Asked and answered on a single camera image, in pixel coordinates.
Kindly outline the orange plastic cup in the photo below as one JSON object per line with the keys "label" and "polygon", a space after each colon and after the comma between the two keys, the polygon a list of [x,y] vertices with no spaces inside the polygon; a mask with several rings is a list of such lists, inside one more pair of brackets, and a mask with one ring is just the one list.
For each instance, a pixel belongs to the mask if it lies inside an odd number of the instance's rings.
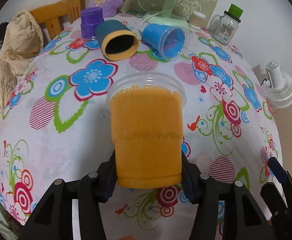
{"label": "orange plastic cup", "polygon": [[108,90],[111,139],[117,183],[152,189],[181,182],[182,109],[186,93],[179,81],[161,73],[137,73]]}

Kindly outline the teal yellow-rimmed cup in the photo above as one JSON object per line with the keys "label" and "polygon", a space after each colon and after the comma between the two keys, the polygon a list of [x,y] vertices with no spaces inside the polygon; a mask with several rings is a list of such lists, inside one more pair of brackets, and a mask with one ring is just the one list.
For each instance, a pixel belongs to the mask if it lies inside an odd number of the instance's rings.
{"label": "teal yellow-rimmed cup", "polygon": [[138,50],[138,37],[117,20],[107,20],[96,27],[96,38],[103,55],[111,61],[132,57]]}

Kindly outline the blue plastic cup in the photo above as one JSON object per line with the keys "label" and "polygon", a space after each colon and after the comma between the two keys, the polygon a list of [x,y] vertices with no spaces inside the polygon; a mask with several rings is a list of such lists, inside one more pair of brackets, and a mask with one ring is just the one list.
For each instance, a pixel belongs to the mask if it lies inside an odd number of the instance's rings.
{"label": "blue plastic cup", "polygon": [[181,57],[187,43],[187,33],[176,26],[151,23],[141,32],[143,41],[166,61]]}

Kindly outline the purple plastic cup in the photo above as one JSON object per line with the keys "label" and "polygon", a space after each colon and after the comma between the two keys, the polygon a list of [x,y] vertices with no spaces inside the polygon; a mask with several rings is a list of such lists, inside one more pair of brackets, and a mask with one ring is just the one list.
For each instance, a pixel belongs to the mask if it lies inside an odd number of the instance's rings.
{"label": "purple plastic cup", "polygon": [[102,7],[92,7],[81,11],[81,37],[85,40],[96,36],[97,26],[104,22]]}

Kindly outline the floral tablecloth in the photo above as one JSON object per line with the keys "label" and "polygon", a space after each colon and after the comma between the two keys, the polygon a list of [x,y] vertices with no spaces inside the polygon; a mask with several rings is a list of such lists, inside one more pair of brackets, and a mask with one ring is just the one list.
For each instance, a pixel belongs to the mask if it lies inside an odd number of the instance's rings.
{"label": "floral tablecloth", "polygon": [[234,46],[202,29],[167,61],[139,42],[113,62],[80,21],[57,35],[8,88],[0,119],[0,204],[25,224],[57,178],[77,180],[128,141],[125,174],[171,169],[172,149],[215,180],[241,180],[266,217],[260,190],[274,181],[279,134],[263,89]]}

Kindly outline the white small fan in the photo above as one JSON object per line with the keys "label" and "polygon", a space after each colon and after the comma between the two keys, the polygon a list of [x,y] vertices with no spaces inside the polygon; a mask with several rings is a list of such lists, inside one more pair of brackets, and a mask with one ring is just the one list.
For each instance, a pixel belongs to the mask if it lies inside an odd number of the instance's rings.
{"label": "white small fan", "polygon": [[266,75],[270,85],[264,89],[264,96],[271,108],[283,109],[292,104],[292,78],[282,72],[277,61],[266,63]]}

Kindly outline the glass mason jar mug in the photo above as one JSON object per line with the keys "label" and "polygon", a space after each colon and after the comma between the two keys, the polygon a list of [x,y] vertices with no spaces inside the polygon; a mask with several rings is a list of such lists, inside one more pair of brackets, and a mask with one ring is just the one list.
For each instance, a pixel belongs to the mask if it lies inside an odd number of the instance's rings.
{"label": "glass mason jar mug", "polygon": [[243,10],[231,4],[228,11],[224,11],[222,16],[214,15],[209,23],[212,30],[212,37],[222,45],[228,45],[235,35]]}

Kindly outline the beige padded jacket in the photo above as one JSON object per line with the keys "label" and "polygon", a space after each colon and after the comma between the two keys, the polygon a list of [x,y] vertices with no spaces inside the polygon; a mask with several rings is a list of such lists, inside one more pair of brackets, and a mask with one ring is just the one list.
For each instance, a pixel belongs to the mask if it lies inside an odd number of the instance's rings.
{"label": "beige padded jacket", "polygon": [[29,11],[19,12],[7,25],[0,50],[0,116],[18,78],[43,45],[42,29]]}

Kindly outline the cotton swab container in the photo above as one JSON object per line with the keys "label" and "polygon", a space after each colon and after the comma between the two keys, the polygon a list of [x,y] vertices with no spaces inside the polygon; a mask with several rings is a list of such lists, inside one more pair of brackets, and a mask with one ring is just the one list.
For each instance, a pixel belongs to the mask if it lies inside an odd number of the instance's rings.
{"label": "cotton swab container", "polygon": [[193,10],[188,19],[188,25],[193,29],[200,29],[205,23],[206,15],[202,12]]}

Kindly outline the wooden chair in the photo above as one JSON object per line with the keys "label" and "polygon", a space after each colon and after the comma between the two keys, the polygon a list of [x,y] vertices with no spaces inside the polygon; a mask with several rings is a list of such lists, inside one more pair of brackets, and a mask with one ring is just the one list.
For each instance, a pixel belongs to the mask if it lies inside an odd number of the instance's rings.
{"label": "wooden chair", "polygon": [[80,18],[80,13],[84,8],[85,0],[62,0],[36,8],[30,13],[38,24],[45,25],[49,38],[52,40],[64,30],[62,17],[68,16],[68,20],[72,24]]}

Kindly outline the beige cartoon mat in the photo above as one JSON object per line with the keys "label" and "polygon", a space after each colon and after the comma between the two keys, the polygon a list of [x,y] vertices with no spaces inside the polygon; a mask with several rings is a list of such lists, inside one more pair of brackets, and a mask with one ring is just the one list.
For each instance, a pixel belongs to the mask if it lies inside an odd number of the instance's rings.
{"label": "beige cartoon mat", "polygon": [[[85,0],[85,6],[89,6],[90,0]],[[176,7],[173,8],[173,14],[184,17],[188,20],[192,11],[203,13],[208,22],[214,12],[218,0],[176,0]],[[162,9],[164,0],[123,0],[123,5],[119,9],[121,12],[157,12]]]}

